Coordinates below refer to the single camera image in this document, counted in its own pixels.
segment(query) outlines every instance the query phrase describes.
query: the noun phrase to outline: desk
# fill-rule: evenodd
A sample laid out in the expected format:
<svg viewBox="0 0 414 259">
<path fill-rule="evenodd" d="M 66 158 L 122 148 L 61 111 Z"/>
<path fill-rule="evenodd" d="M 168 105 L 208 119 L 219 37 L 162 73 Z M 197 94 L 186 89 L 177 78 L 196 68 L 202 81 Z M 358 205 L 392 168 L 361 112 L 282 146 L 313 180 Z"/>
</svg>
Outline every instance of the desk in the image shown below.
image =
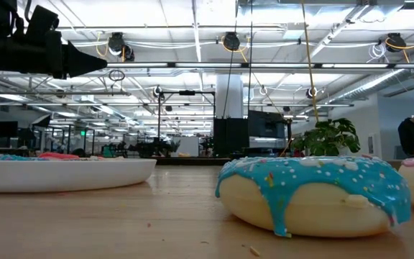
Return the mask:
<svg viewBox="0 0 414 259">
<path fill-rule="evenodd" d="M 251 245 L 264 259 L 414 259 L 414 212 L 395 234 L 276 237 L 232 216 L 213 196 L 219 170 L 158 166 L 136 186 L 0 194 L 0 258 L 252 259 Z"/>
</svg>

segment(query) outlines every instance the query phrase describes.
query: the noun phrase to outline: computer monitor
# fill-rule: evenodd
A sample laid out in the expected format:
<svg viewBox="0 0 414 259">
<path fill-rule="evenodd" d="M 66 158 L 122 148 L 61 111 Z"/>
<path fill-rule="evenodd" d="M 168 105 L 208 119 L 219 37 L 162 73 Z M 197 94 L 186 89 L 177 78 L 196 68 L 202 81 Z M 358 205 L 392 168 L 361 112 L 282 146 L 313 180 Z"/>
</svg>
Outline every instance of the computer monitor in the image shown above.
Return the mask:
<svg viewBox="0 0 414 259">
<path fill-rule="evenodd" d="M 18 137 L 19 122 L 0 122 L 0 137 Z"/>
<path fill-rule="evenodd" d="M 250 137 L 285 138 L 285 120 L 275 112 L 249 111 Z"/>
</svg>

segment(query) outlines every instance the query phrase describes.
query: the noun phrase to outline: white ceiling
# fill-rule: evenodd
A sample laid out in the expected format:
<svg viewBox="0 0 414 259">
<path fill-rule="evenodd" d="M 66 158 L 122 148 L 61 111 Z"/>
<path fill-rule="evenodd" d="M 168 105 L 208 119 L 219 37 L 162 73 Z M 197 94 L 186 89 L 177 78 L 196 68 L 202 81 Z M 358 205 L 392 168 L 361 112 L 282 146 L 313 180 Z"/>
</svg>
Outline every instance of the white ceiling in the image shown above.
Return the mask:
<svg viewBox="0 0 414 259">
<path fill-rule="evenodd" d="M 19 14 L 22 17 L 24 11 L 24 0 L 18 0 Z M 88 54 L 98 56 L 95 46 L 79 47 L 81 43 L 94 43 L 101 34 L 101 40 L 105 40 L 110 36 L 112 29 L 88 30 L 87 27 L 140 27 L 122 29 L 125 33 L 125 39 L 132 42 L 143 42 L 140 45 L 148 46 L 148 43 L 159 42 L 160 44 L 179 44 L 190 43 L 192 47 L 177 49 L 160 49 L 148 48 L 142 46 L 132 46 L 136 55 L 136 62 L 161 62 L 161 61 L 199 61 L 196 57 L 195 30 L 193 29 L 194 16 L 193 5 L 187 0 L 33 0 L 32 10 L 35 5 L 42 5 L 53 12 L 59 14 L 60 27 L 62 29 L 63 39 L 71 40 L 78 48 Z M 225 31 L 233 30 L 235 23 L 235 1 L 233 0 L 195 0 L 196 20 L 200 27 L 199 41 L 201 43 L 201 61 L 202 62 L 229 62 L 231 53 L 226 52 L 221 44 L 215 44 L 216 38 L 221 39 Z M 314 44 L 324 38 L 335 24 L 343 22 L 345 16 L 350 10 L 338 13 L 320 12 L 314 17 L 309 17 L 308 23 L 308 41 Z M 300 12 L 282 13 L 278 11 L 268 10 L 256 11 L 254 13 L 253 22 L 254 38 L 256 46 L 267 43 L 268 45 L 277 45 L 283 43 L 284 35 L 290 35 L 293 31 L 286 32 L 282 26 L 288 22 L 302 22 Z M 237 30 L 239 37 L 243 43 L 246 42 L 245 37 L 250 34 L 250 17 L 238 17 L 238 25 L 245 26 Z M 164 27 L 181 26 L 184 28 L 167 29 Z M 229 29 L 212 28 L 212 26 L 230 26 Z M 329 44 L 320 51 L 314 58 L 315 63 L 365 63 L 370 60 L 370 46 L 349 47 L 352 45 L 372 43 L 378 41 L 379 38 L 385 38 L 389 32 L 400 32 L 402 37 L 406 39 L 409 45 L 414 45 L 414 10 L 401 10 L 386 17 L 386 19 L 378 19 L 378 21 L 357 20 L 354 24 L 349 25 L 337 35 Z M 344 44 L 344 47 L 333 48 L 330 46 Z M 98 47 L 104 52 L 106 47 L 101 45 Z M 244 51 L 248 59 L 250 49 Z M 414 49 L 409 51 L 413 56 Z M 390 62 L 404 62 L 402 53 L 386 53 Z M 289 45 L 284 47 L 253 47 L 253 62 L 264 63 L 297 63 L 306 57 L 305 45 Z M 110 54 L 106 56 L 109 62 L 120 62 L 117 57 Z M 234 53 L 234 62 L 244 62 L 239 53 Z M 256 73 L 261 84 L 269 87 L 271 91 L 271 99 L 276 102 L 298 103 L 307 101 L 305 90 L 311 87 L 309 75 L 307 73 L 295 73 L 286 75 L 285 73 Z M 334 74 L 334 73 L 317 73 L 313 75 L 315 86 L 320 92 L 318 98 L 322 99 L 326 95 L 334 94 L 342 91 L 351 83 L 368 76 L 365 74 Z M 249 75 L 244 73 L 243 82 L 245 86 L 249 85 Z M 18 83 L 24 87 L 28 85 L 28 76 L 26 78 L 9 78 L 9 80 Z M 33 79 L 38 84 L 42 78 Z M 104 76 L 107 88 L 112 85 L 112 81 Z M 161 86 L 164 90 L 182 90 L 194 89 L 200 90 L 200 77 L 198 73 L 181 73 L 178 76 L 139 76 L 134 80 L 141 85 L 147 94 L 128 78 L 122 83 L 115 85 L 114 90 L 118 91 L 122 87 L 125 91 L 132 94 L 128 96 L 96 96 L 97 101 L 106 103 L 111 102 L 138 102 L 150 101 L 147 95 L 152 95 L 155 86 Z M 214 91 L 216 83 L 216 74 L 212 72 L 203 73 L 203 89 L 205 91 Z M 256 80 L 252 76 L 251 86 L 255 86 Z M 51 80 L 49 83 L 42 84 L 38 91 L 55 90 L 56 88 L 70 89 L 73 86 L 77 91 L 104 91 L 104 85 L 97 78 L 71 78 L 66 81 Z M 273 88 L 279 86 L 279 89 L 273 91 Z M 259 93 L 259 86 L 255 86 L 254 99 L 252 102 L 260 103 L 265 96 Z M 65 102 L 68 99 L 56 99 L 50 97 L 51 101 Z M 194 101 L 201 102 L 201 96 L 191 96 L 189 99 L 183 96 L 174 96 L 171 101 Z M 135 119 L 135 114 L 147 113 L 143 108 L 117 108 L 126 116 Z M 194 113 L 199 111 L 212 112 L 212 108 L 206 106 L 204 108 L 174 107 L 176 114 L 182 112 Z"/>
</svg>

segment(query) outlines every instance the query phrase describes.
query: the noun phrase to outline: crumb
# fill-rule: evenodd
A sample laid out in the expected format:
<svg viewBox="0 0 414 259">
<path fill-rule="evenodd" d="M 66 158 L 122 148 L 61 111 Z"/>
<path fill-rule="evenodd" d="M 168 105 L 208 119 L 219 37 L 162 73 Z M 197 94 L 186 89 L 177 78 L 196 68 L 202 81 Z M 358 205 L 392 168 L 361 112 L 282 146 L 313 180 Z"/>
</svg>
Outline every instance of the crumb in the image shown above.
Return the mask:
<svg viewBox="0 0 414 259">
<path fill-rule="evenodd" d="M 255 255 L 256 257 L 259 257 L 259 252 L 258 252 L 255 248 L 250 247 L 250 252 L 251 252 L 253 255 Z"/>
</svg>

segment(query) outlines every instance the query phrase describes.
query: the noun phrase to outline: ceiling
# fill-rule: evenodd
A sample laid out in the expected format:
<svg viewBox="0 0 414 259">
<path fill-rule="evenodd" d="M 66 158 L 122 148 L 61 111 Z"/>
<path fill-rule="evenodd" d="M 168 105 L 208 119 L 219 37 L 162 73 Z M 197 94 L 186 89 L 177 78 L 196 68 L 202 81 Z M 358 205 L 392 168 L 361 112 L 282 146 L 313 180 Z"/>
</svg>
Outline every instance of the ceiling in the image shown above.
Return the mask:
<svg viewBox="0 0 414 259">
<path fill-rule="evenodd" d="M 253 63 L 304 63 L 306 62 L 306 44 L 310 44 L 312 54 L 317 45 L 325 40 L 325 44 L 314 52 L 313 63 L 404 63 L 404 55 L 398 53 L 381 53 L 381 47 L 375 51 L 381 55 L 372 54 L 372 48 L 378 40 L 384 40 L 387 33 L 399 32 L 406 43 L 414 45 L 414 9 L 400 9 L 404 1 L 395 1 L 397 6 L 387 8 L 368 9 L 361 18 L 355 17 L 350 23 L 345 23 L 352 11 L 359 11 L 359 7 L 348 4 L 322 5 L 308 4 L 307 18 L 308 39 L 303 32 L 303 15 L 300 5 L 279 5 L 280 1 L 254 1 L 253 28 L 251 33 L 250 5 L 241 0 L 236 32 L 244 48 L 247 61 Z M 18 0 L 19 15 L 23 17 L 25 0 Z M 221 38 L 225 32 L 234 31 L 236 3 L 233 0 L 33 0 L 32 8 L 37 4 L 59 14 L 60 30 L 63 39 L 71 41 L 80 51 L 99 57 L 106 52 L 106 39 L 112 32 L 123 32 L 126 43 L 135 53 L 135 62 L 220 62 L 229 63 L 231 53 L 225 51 Z M 247 44 L 247 38 L 252 35 L 252 44 Z M 412 58 L 414 48 L 408 51 Z M 110 63 L 121 62 L 109 51 L 103 57 Z M 232 61 L 245 62 L 240 53 L 234 53 Z M 43 75 L 27 75 L 11 72 L 0 72 L 0 91 L 20 92 L 34 91 L 50 92 L 47 96 L 26 96 L 34 103 L 81 103 L 79 96 L 58 98 L 54 95 L 57 90 L 81 92 L 125 91 L 127 95 L 96 95 L 93 101 L 100 104 L 149 104 L 157 103 L 153 96 L 156 86 L 163 91 L 179 91 L 192 89 L 195 91 L 215 91 L 216 70 L 177 70 L 153 69 L 146 73 L 146 69 L 125 70 L 126 78 L 114 83 L 108 78 L 109 70 L 97 71 L 68 80 L 51 79 Z M 354 82 L 375 73 L 369 69 L 358 71 L 316 71 L 313 82 L 319 90 L 318 99 L 334 95 L 343 91 Z M 252 104 L 269 103 L 269 99 L 260 93 L 260 84 L 267 88 L 273 102 L 279 104 L 308 103 L 305 92 L 311 87 L 310 75 L 307 71 L 293 71 L 285 73 L 279 71 L 257 71 L 249 83 L 249 73 L 241 72 L 244 86 L 252 87 L 254 98 Z M 168 103 L 204 103 L 205 106 L 176 106 L 172 112 L 163 111 L 163 114 L 213 114 L 213 107 L 208 100 L 209 96 L 179 96 L 174 95 Z M 65 109 L 61 106 L 39 106 L 49 111 L 70 112 L 75 117 L 56 115 L 63 119 L 130 119 L 135 123 L 128 124 L 131 131 L 151 131 L 154 123 L 156 106 L 115 106 L 112 115 L 103 111 L 91 110 L 89 106 L 77 106 Z M 275 112 L 273 107 L 253 107 Z M 294 107 L 290 114 L 298 114 L 300 108 Z M 192 124 L 192 128 L 180 128 L 180 124 L 169 123 L 173 132 L 188 134 L 208 133 L 211 121 L 208 117 L 186 117 L 187 120 L 197 119 L 198 122 L 183 122 Z"/>
</svg>

